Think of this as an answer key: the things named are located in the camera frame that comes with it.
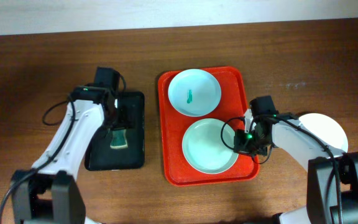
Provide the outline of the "red plastic tray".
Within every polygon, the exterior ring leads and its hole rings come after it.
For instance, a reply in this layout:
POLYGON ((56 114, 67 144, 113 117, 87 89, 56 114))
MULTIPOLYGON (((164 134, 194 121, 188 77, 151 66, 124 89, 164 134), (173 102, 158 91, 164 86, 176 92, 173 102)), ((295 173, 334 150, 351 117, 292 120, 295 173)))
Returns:
POLYGON ((204 118, 225 122, 230 118, 244 115, 248 109, 244 82, 238 69, 224 66, 209 67, 204 70, 219 82, 222 98, 214 111, 198 118, 179 113, 168 100, 168 86, 179 74, 178 70, 164 72, 158 80, 164 174, 167 181, 177 187, 251 180, 260 170, 260 166, 249 156, 242 155, 230 169, 220 174, 204 174, 192 168, 186 161, 181 144, 185 131, 191 124, 204 118))

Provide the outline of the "black rectangular tray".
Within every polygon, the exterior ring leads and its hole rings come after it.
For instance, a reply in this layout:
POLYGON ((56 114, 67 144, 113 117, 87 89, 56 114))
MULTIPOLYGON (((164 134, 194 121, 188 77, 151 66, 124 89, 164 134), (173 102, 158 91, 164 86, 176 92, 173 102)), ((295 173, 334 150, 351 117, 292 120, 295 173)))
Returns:
POLYGON ((85 154, 89 171, 138 169, 145 162, 144 108, 145 98, 140 91, 126 92, 118 101, 123 126, 100 127, 92 137, 85 154), (128 147, 111 149, 111 132, 126 130, 128 147))

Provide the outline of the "light green plate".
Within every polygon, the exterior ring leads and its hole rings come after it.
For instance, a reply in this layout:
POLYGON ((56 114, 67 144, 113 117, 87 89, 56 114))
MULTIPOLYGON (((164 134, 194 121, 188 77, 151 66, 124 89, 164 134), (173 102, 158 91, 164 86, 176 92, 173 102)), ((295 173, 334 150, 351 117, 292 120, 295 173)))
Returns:
POLYGON ((234 147, 234 130, 223 121, 206 118, 196 121, 185 131, 183 155, 192 168, 204 174, 229 170, 239 155, 234 147))

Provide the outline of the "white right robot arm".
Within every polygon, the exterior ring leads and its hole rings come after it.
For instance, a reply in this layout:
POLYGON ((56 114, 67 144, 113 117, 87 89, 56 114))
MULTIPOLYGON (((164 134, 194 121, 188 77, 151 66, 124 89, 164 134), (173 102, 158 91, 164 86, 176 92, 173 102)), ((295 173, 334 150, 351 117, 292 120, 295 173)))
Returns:
POLYGON ((306 205, 267 223, 358 223, 358 152, 335 148, 292 114, 259 114, 234 136, 234 152, 254 158, 279 147, 308 174, 306 205))

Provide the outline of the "white plate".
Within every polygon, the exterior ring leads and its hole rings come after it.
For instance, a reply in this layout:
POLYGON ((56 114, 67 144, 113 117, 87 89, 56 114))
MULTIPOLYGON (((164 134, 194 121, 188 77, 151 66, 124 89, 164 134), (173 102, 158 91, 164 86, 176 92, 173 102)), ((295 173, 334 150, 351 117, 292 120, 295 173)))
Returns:
POLYGON ((301 115, 299 120, 305 128, 322 141, 337 149, 348 151, 348 139, 341 125, 329 116, 320 113, 301 115))

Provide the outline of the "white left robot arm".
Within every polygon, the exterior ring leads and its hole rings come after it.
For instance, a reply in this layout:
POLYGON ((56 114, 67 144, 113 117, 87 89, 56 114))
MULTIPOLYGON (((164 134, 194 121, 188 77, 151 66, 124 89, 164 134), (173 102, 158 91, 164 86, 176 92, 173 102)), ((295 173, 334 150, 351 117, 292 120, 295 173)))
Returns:
POLYGON ((76 184, 91 139, 116 120, 119 90, 107 85, 76 87, 44 153, 29 170, 17 170, 6 193, 15 223, 92 223, 76 184))

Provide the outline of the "light blue plate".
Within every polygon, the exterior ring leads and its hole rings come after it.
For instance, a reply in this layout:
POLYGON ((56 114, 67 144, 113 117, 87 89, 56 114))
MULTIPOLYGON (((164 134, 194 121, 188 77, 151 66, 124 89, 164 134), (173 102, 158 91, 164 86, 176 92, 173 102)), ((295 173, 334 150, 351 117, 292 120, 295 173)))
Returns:
POLYGON ((173 77, 168 86, 168 99, 181 114, 201 117, 215 110, 221 101, 218 80, 201 69, 184 70, 173 77))

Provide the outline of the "green yellow sponge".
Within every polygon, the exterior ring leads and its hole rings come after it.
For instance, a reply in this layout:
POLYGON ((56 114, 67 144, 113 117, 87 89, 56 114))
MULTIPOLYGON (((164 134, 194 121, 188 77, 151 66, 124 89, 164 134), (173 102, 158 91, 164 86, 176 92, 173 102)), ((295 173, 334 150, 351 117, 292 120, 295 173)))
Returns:
POLYGON ((111 149, 125 149, 128 147, 125 129, 112 131, 111 137, 112 137, 110 142, 111 149))

